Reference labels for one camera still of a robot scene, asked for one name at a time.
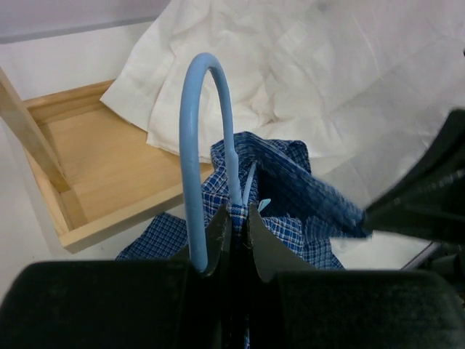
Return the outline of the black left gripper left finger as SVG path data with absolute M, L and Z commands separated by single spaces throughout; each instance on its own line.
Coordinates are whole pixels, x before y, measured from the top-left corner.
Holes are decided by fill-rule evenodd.
M 1 304 L 3 348 L 223 348 L 225 208 L 206 229 L 208 267 L 186 249 L 167 260 L 38 262 Z

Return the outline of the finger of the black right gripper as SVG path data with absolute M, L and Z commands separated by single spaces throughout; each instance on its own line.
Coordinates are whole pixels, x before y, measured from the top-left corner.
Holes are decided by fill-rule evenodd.
M 418 163 L 366 210 L 363 227 L 430 241 L 464 240 L 464 110 L 455 109 Z

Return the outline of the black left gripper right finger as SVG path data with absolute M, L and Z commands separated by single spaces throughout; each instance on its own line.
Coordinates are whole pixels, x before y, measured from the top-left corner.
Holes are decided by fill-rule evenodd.
M 250 206 L 248 320 L 252 348 L 462 348 L 453 288 L 425 271 L 318 270 Z

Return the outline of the blue wire hanger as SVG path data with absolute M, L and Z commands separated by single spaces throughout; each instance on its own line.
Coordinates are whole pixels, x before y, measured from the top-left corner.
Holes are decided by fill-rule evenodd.
M 200 163 L 198 162 L 198 119 L 201 90 L 207 73 L 213 77 L 222 113 L 225 145 L 225 169 L 230 202 L 246 207 L 250 204 L 257 165 L 253 163 L 243 189 L 239 181 L 239 158 L 235 151 L 233 112 L 226 75 L 218 59 L 210 53 L 195 56 L 187 69 L 179 112 L 179 157 L 185 208 L 185 226 L 190 261 L 204 272 L 208 264 L 207 242 L 201 197 Z

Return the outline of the blue checked shirt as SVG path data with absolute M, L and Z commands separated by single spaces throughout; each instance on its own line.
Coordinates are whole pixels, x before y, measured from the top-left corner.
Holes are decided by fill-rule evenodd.
M 364 214 L 312 176 L 303 142 L 234 135 L 202 183 L 184 167 L 185 219 L 163 213 L 118 256 L 132 347 L 329 348 L 344 275 L 332 238 L 365 238 Z

